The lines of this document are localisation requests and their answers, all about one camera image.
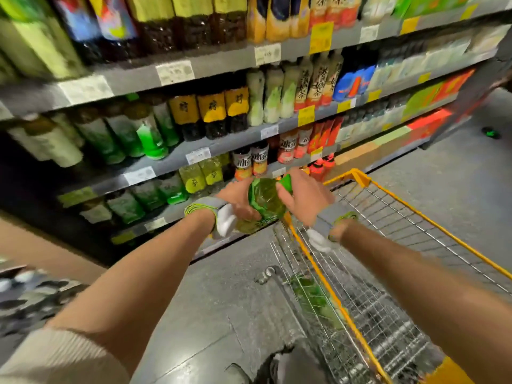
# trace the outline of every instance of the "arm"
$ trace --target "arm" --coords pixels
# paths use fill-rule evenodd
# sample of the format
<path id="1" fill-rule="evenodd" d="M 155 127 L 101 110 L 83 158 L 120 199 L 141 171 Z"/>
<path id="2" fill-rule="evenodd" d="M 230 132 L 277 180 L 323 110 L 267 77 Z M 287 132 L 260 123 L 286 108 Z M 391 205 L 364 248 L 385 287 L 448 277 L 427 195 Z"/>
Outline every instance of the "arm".
<path id="1" fill-rule="evenodd" d="M 231 183 L 218 194 L 245 219 L 259 217 L 248 206 L 251 181 Z M 210 210 L 189 214 L 112 266 L 47 326 L 84 334 L 133 375 L 190 261 L 214 224 Z"/>
<path id="2" fill-rule="evenodd" d="M 291 170 L 290 174 L 293 197 L 278 185 L 279 197 L 298 219 L 312 226 L 334 197 L 303 172 Z M 331 235 L 386 286 L 413 321 L 473 381 L 509 381 L 512 306 L 354 220 L 343 220 Z"/>

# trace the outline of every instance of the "metal wire basket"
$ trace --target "metal wire basket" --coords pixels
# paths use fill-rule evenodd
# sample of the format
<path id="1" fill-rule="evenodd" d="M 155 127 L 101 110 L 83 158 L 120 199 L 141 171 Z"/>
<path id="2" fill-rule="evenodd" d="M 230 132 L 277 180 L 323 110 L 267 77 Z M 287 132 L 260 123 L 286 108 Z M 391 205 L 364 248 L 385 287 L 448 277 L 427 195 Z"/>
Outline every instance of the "metal wire basket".
<path id="1" fill-rule="evenodd" d="M 368 228 L 466 273 L 512 302 L 508 271 L 361 171 L 351 170 L 325 184 Z M 435 382 L 451 382 L 460 368 L 432 344 L 354 256 L 342 247 L 329 253 L 316 250 L 304 226 L 290 215 L 274 233 L 271 245 L 287 291 L 300 305 L 305 332 L 335 382 L 416 383 L 434 382 L 434 377 Z M 443 364 L 451 368 L 436 370 Z"/>

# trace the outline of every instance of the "beige sleeve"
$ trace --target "beige sleeve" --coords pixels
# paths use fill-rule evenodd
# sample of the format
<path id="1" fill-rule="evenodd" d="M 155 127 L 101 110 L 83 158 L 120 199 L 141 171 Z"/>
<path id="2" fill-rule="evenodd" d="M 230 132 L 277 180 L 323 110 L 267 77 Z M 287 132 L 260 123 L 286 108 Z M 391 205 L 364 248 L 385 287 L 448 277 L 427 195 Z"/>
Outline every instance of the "beige sleeve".
<path id="1" fill-rule="evenodd" d="M 0 368 L 1 384 L 128 384 L 126 369 L 83 335 L 44 328 L 29 334 Z"/>

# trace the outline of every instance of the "gray tile floor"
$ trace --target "gray tile floor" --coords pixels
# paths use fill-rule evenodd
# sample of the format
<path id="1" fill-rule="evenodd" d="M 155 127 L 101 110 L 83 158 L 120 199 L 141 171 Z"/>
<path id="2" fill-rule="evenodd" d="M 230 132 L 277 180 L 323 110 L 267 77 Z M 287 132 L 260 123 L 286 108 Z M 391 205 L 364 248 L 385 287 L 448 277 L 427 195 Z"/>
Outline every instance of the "gray tile floor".
<path id="1" fill-rule="evenodd" d="M 494 92 L 472 121 L 430 149 L 370 176 L 486 256 L 512 269 L 512 94 Z M 502 140 L 485 137 L 492 125 Z M 165 312 L 133 384 L 212 383 L 237 362 L 254 376 L 301 332 L 277 286 L 254 282 L 276 263 L 266 229 L 193 264 Z"/>

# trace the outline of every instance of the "person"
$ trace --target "person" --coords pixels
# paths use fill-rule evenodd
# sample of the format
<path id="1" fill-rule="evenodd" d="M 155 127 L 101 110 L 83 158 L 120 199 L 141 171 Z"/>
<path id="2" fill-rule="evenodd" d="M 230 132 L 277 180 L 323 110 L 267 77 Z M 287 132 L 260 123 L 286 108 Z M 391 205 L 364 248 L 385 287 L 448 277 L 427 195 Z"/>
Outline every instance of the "person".
<path id="1" fill-rule="evenodd" d="M 334 196 L 290 170 L 293 195 L 276 184 L 289 211 L 307 226 L 335 210 Z M 236 215 L 258 219 L 247 200 L 250 179 L 228 184 L 218 199 Z M 215 225 L 208 207 L 141 245 L 106 271 L 43 329 L 25 339 L 0 369 L 2 383 L 128 383 L 190 261 Z M 500 297 L 400 246 L 353 219 L 330 230 L 396 298 L 413 321 L 476 384 L 512 377 L 512 307 Z"/>

